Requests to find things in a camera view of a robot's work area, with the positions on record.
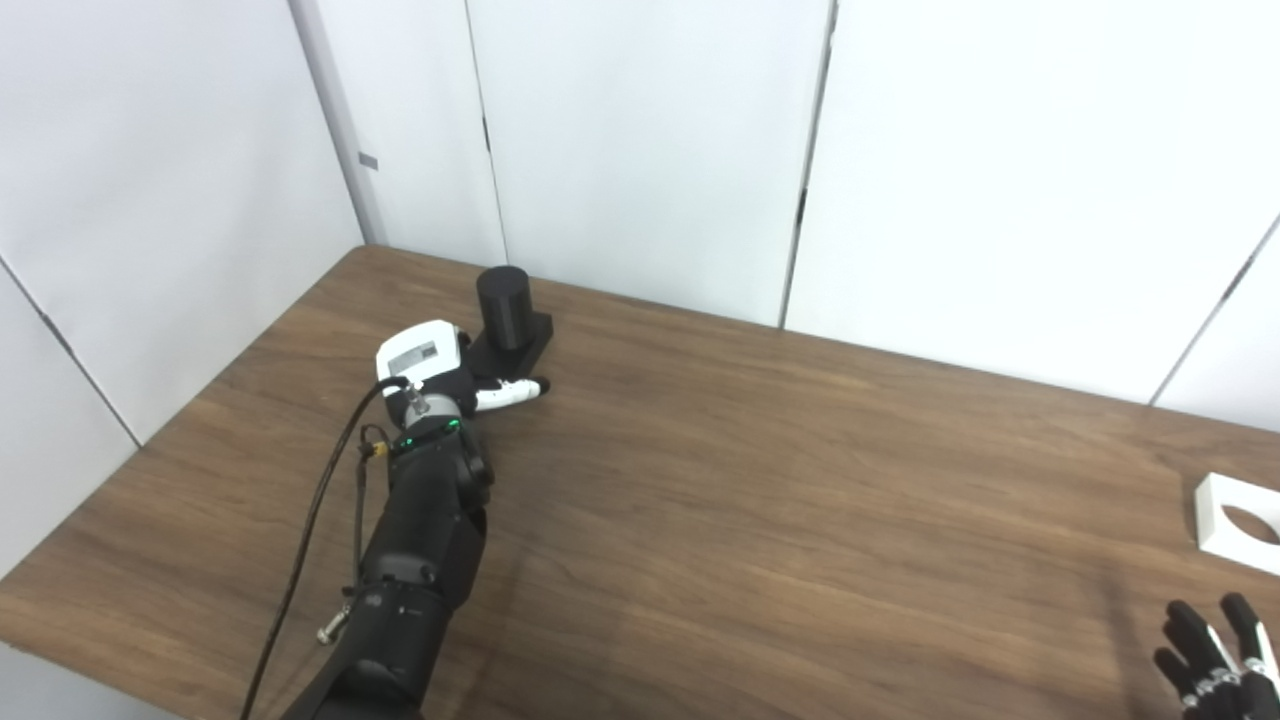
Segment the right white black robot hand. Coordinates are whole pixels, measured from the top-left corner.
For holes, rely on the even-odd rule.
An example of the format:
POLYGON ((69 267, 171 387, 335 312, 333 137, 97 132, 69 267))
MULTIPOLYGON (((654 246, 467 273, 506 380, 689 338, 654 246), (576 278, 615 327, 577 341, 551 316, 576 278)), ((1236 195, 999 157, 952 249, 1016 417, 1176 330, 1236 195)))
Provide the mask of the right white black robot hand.
POLYGON ((1277 655, 1268 628, 1245 596, 1219 603, 1236 638, 1228 648, 1217 629, 1181 600, 1166 606, 1167 647, 1152 660, 1175 691, 1183 719, 1277 719, 1277 655))

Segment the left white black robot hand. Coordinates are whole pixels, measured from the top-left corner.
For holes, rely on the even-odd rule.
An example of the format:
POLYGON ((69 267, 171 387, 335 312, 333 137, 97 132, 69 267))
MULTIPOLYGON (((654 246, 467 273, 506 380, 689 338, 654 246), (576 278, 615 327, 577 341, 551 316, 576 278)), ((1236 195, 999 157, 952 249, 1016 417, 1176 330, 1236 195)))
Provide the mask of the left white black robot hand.
POLYGON ((490 331, 474 340, 447 320, 410 327, 375 357, 380 380, 407 382, 383 391, 388 416, 406 430, 426 416, 474 416, 540 398, 550 393, 550 382, 532 370, 549 338, 544 325, 507 348, 490 331))

